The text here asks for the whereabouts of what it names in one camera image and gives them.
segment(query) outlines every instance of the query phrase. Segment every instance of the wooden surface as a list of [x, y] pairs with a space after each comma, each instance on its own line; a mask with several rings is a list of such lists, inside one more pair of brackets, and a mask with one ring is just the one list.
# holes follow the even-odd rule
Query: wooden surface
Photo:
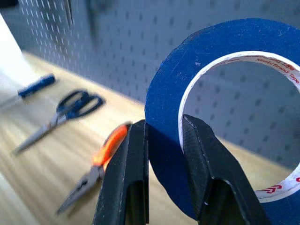
[[[110, 132], [125, 121], [144, 119], [144, 107], [37, 57], [24, 55], [37, 79], [52, 72], [59, 82], [24, 102], [19, 101], [0, 111], [0, 224], [91, 224], [99, 188], [93, 189], [60, 216], [54, 213], [78, 179], [90, 169], [92, 154], [101, 147]], [[17, 145], [52, 117], [58, 101], [75, 88], [96, 92], [106, 99], [105, 106], [87, 117], [62, 125], [20, 156], [10, 155]], [[0, 98], [3, 96], [7, 94], [0, 92]], [[254, 189], [273, 185], [290, 172], [221, 141], [239, 160]], [[173, 204], [151, 167], [150, 224], [196, 224]]]

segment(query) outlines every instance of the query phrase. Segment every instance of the pegboard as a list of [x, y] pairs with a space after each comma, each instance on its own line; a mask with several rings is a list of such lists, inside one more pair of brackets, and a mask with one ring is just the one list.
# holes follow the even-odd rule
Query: pegboard
[[[240, 18], [260, 17], [300, 28], [292, 0], [20, 0], [2, 10], [20, 47], [145, 102], [160, 63], [191, 33]], [[299, 160], [300, 95], [277, 71], [238, 62], [219, 66], [192, 89], [187, 114], [220, 137], [289, 168]]]

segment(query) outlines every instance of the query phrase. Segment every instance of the blue painter's tape roll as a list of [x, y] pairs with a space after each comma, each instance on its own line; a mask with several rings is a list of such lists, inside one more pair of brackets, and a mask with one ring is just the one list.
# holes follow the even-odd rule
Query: blue painter's tape roll
[[[200, 30], [169, 54], [148, 89], [145, 114], [152, 168], [174, 203], [194, 219], [182, 148], [184, 104], [206, 71], [235, 61], [274, 68], [300, 90], [300, 30], [264, 19], [229, 21]], [[299, 189], [300, 166], [280, 183], [255, 192], [273, 225], [300, 224]]]

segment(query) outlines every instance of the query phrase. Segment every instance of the white tape core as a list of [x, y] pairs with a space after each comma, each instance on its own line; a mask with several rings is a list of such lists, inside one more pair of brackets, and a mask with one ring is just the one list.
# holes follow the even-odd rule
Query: white tape core
[[[235, 52], [229, 55], [220, 57], [212, 61], [207, 66], [203, 67], [193, 80], [188, 85], [185, 90], [183, 97], [180, 102], [179, 113], [178, 113], [178, 131], [179, 131], [179, 141], [180, 146], [183, 151], [183, 134], [182, 134], [182, 117], [184, 105], [187, 100], [188, 94], [193, 88], [196, 81], [205, 74], [209, 69], [217, 67], [219, 65], [238, 62], [238, 61], [250, 61], [261, 63], [271, 67], [284, 76], [286, 76], [298, 89], [300, 92], [300, 67], [294, 62], [270, 52], [261, 52], [261, 51], [245, 51], [245, 52]], [[283, 181], [278, 184], [266, 188], [264, 190], [257, 190], [255, 194], [261, 203], [272, 202], [282, 198], [285, 198], [293, 193], [297, 192], [300, 189], [300, 164], [297, 168]]]

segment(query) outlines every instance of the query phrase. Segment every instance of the pliers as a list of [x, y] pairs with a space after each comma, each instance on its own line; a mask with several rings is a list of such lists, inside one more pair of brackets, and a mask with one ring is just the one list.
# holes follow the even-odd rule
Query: pliers
[[57, 215], [66, 210], [70, 205], [87, 193], [97, 181], [104, 178], [106, 168], [119, 145], [126, 137], [131, 124], [131, 122], [122, 124], [110, 133], [100, 151], [93, 156], [90, 172], [83, 175], [83, 177], [78, 181], [75, 188], [70, 192], [64, 203], [56, 211]]

